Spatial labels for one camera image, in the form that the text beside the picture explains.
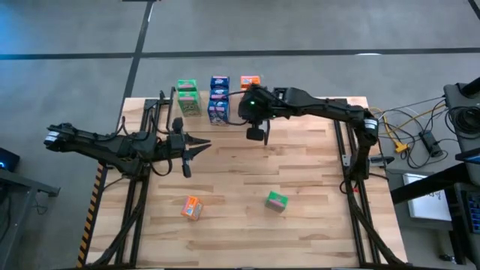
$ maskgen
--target yellow and black hazard tape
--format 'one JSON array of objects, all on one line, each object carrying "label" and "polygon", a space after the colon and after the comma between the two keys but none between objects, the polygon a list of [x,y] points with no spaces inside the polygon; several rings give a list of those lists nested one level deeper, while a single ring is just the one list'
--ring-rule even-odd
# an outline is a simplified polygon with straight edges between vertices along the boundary
[{"label": "yellow and black hazard tape", "polygon": [[83,229],[82,241],[80,242],[80,252],[76,261],[76,267],[82,268],[86,264],[87,253],[89,252],[90,242],[92,241],[93,228],[97,220],[98,209],[100,208],[100,201],[105,185],[105,178],[107,177],[107,167],[98,164],[97,175],[95,176],[95,183],[93,191],[91,192],[90,206],[88,207],[85,228]]}]

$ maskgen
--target wooden table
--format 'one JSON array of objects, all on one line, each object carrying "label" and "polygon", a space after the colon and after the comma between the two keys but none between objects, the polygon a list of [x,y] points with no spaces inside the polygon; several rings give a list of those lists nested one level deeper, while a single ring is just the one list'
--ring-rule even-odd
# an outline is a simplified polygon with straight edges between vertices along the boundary
[{"label": "wooden table", "polygon": [[[204,110],[206,95],[202,93]],[[139,130],[144,100],[128,98],[124,102],[122,115],[130,132]],[[238,100],[232,96],[231,104]],[[366,97],[347,100],[368,106]],[[236,106],[231,113],[230,121],[240,122]],[[172,115],[182,115],[176,102]],[[160,117],[162,129],[166,116],[165,106]],[[190,163],[191,178],[183,177],[180,160],[174,161],[173,171],[166,177],[151,174],[137,267],[359,265],[347,197],[338,188],[343,176],[333,121],[309,115],[275,119],[267,146],[245,139],[247,128],[212,126],[206,113],[201,118],[184,118],[185,131],[210,139],[212,147]],[[371,154],[378,154],[378,148]],[[155,164],[161,171],[166,166]],[[120,177],[115,170],[105,177],[105,171],[101,172],[107,184]],[[379,169],[373,172],[383,174]],[[387,182],[371,176],[365,184],[375,229],[406,261]],[[84,235],[91,238],[87,263],[95,261],[119,231],[127,190],[128,180],[122,180],[103,192],[93,233]],[[283,213],[264,206],[270,191],[289,197]],[[187,195],[199,197],[205,204],[196,222],[180,215]],[[370,258],[365,231],[362,238]]]}]

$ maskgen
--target concrete floor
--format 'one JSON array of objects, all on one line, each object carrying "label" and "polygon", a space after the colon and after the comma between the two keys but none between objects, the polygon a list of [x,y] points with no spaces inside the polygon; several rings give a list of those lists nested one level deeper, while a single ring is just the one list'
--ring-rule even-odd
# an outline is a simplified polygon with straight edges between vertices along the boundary
[{"label": "concrete floor", "polygon": [[[145,3],[117,0],[4,0],[0,54],[131,53]],[[144,52],[195,50],[414,49],[480,47],[480,20],[467,0],[164,0],[154,4]],[[116,126],[130,59],[0,61],[0,146],[22,157],[18,172],[61,187],[40,198],[49,211],[32,210],[18,269],[74,266],[92,192],[96,162],[44,149],[46,126],[71,122],[98,133]],[[259,58],[142,59],[132,96],[157,96],[178,78],[208,87],[212,74],[260,74],[268,86],[295,86],[317,96],[367,96],[387,109],[442,95],[448,83],[480,75],[480,54],[343,55]],[[413,107],[429,110],[434,103]],[[401,123],[400,115],[391,122]],[[414,132],[412,124],[407,129]],[[437,139],[453,138],[443,121]],[[386,155],[392,143],[383,140]],[[446,168],[458,152],[424,171]],[[415,159],[426,158],[416,149]],[[389,168],[406,169],[402,160]],[[417,266],[472,269],[437,259],[446,232],[401,228],[407,256]]]}]

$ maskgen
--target blue box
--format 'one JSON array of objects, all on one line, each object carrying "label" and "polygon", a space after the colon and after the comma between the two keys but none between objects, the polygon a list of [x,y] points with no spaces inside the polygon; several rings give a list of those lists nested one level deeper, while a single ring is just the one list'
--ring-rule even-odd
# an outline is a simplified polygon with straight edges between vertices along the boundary
[{"label": "blue box", "polygon": [[212,125],[228,125],[230,117],[230,106],[228,101],[208,102],[208,117]]},{"label": "blue box", "polygon": [[228,89],[225,88],[218,88],[210,90],[210,101],[226,101],[228,102],[230,99],[229,97],[225,97],[228,95]]},{"label": "blue box", "polygon": [[210,89],[226,89],[230,87],[230,77],[228,76],[212,76],[210,79]]}]

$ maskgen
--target green box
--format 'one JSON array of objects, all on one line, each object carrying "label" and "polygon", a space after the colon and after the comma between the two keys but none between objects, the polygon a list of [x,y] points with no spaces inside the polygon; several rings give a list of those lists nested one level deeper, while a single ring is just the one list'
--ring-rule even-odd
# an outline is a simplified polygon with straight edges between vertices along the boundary
[{"label": "green box", "polygon": [[201,116],[202,101],[197,91],[195,79],[179,79],[177,82],[178,105],[180,105],[183,116]]},{"label": "green box", "polygon": [[280,195],[274,191],[270,191],[265,206],[276,212],[282,212],[287,207],[288,197]]}]

